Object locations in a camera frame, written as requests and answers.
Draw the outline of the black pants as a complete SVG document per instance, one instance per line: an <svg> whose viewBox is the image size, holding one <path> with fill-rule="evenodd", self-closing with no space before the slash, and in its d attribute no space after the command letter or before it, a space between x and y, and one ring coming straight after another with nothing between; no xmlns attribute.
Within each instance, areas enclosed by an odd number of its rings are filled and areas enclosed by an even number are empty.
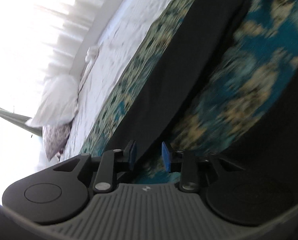
<svg viewBox="0 0 298 240"><path fill-rule="evenodd" d="M298 0L195 0L106 148L134 139L120 183L150 175L162 142L221 156L248 193L298 201Z"/></svg>

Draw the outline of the purple floral pillow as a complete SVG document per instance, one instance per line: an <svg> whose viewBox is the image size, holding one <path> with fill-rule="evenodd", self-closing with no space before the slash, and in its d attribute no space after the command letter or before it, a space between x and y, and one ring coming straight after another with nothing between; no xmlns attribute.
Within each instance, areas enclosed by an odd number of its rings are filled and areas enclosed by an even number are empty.
<svg viewBox="0 0 298 240"><path fill-rule="evenodd" d="M44 126L42 128L42 142L48 161L63 152L69 135L71 132L71 124L60 126Z"/></svg>

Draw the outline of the plain white pillow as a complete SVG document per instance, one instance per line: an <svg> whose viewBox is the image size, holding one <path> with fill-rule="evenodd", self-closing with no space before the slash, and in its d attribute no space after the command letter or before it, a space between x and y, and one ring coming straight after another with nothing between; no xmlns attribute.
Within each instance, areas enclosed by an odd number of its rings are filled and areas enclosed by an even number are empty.
<svg viewBox="0 0 298 240"><path fill-rule="evenodd" d="M44 83L41 103L29 127L61 126L70 123L78 111L78 83L69 74L61 74Z"/></svg>

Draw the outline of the small white crumpled cloth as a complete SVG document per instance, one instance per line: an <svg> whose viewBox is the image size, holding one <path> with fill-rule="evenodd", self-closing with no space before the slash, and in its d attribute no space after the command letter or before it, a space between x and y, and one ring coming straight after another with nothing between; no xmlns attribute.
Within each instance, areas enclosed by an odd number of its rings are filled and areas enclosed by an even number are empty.
<svg viewBox="0 0 298 240"><path fill-rule="evenodd" d="M99 55L99 46L98 45L89 47L88 51L86 52L85 62L87 64L89 64L91 62L95 62L98 58L98 55Z"/></svg>

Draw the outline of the green curtain left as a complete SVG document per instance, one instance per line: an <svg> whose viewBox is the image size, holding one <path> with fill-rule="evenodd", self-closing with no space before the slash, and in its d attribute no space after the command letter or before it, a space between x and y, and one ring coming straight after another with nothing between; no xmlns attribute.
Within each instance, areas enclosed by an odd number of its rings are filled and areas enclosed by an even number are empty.
<svg viewBox="0 0 298 240"><path fill-rule="evenodd" d="M29 127L26 125L26 122L30 119L28 116L11 113L0 108L0 117L32 134L42 137L42 128Z"/></svg>

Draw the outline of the white bed sheet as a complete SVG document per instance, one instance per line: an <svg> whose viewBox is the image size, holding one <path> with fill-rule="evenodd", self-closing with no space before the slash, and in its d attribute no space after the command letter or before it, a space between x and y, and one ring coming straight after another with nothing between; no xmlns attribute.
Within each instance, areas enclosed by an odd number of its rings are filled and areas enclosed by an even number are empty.
<svg viewBox="0 0 298 240"><path fill-rule="evenodd" d="M78 112L61 160L80 152L106 99L117 84L151 25L173 0L123 0L99 38L97 59L83 75Z"/></svg>

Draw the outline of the teal paisley bedspread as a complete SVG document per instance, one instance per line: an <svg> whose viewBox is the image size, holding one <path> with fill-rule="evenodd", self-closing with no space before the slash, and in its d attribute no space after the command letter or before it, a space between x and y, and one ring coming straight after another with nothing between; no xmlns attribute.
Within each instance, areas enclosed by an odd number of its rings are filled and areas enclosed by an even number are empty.
<svg viewBox="0 0 298 240"><path fill-rule="evenodd" d="M139 184L174 183L162 143L278 168L298 155L298 0L185 0L159 20L84 142L137 142Z"/></svg>

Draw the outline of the white sheer curtain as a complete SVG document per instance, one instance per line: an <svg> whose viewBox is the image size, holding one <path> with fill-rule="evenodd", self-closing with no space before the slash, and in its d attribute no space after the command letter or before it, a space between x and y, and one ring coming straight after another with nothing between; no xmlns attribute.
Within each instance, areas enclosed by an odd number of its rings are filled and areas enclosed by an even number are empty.
<svg viewBox="0 0 298 240"><path fill-rule="evenodd" d="M73 5L67 6L67 12L52 11L64 22L59 29L57 43L52 46L47 77L69 74L79 46L103 3L104 0L74 0Z"/></svg>

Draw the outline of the wooden bed frame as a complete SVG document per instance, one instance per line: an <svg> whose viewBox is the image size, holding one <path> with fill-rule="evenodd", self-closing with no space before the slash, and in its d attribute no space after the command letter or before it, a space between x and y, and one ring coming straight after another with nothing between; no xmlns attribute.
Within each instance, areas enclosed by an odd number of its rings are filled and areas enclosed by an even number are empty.
<svg viewBox="0 0 298 240"><path fill-rule="evenodd" d="M99 40L108 22L114 16L122 2L123 0L104 0L103 5L97 9L91 28L83 38L74 57L72 67L69 70L69 74L78 81L84 73L86 52Z"/></svg>

